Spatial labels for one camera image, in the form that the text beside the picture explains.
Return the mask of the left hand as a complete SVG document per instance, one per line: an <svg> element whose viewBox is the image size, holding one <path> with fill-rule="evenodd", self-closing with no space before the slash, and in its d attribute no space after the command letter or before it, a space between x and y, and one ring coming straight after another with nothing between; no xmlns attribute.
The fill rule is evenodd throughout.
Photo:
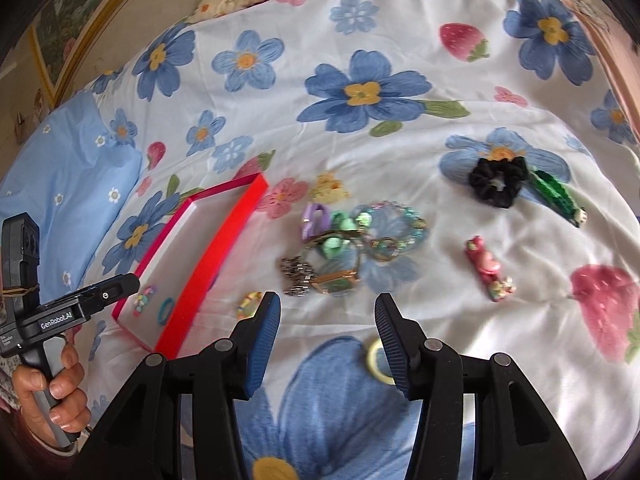
<svg viewBox="0 0 640 480"><path fill-rule="evenodd" d="M22 422L33 436L50 448L59 450L62 446L58 445L53 426L69 434L77 434L89 425L91 419L88 396L80 388L85 371L72 344L66 344L62 349L61 362L63 369L51 380L26 365L19 365L12 376L21 404ZM36 392L43 391L58 401L47 415L40 410L35 398Z"/></svg>

